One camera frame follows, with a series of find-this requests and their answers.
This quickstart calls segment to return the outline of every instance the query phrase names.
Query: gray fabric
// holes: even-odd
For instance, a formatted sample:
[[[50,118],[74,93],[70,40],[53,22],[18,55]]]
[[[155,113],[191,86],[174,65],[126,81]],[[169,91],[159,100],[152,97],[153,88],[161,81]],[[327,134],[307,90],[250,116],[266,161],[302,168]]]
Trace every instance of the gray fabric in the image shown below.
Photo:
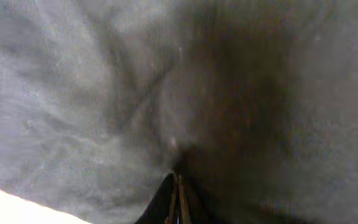
[[[0,1],[0,188],[133,223],[185,151],[233,223],[358,223],[358,0]]]

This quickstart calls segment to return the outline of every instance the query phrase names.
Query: gray garment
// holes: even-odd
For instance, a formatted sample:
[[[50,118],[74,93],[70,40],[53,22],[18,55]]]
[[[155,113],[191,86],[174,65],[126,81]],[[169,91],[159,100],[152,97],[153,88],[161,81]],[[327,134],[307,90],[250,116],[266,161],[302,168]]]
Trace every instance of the gray garment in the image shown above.
[[[0,1],[0,188],[133,223],[183,153],[233,223],[358,223],[358,0]]]

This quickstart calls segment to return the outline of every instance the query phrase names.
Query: wrinkled fabric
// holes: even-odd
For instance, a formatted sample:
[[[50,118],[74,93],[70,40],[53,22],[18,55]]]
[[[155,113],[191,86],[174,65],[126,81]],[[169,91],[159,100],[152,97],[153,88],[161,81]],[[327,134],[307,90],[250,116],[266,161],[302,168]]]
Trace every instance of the wrinkled fabric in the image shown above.
[[[216,216],[358,223],[358,1],[0,0],[0,188],[134,223],[175,161]]]

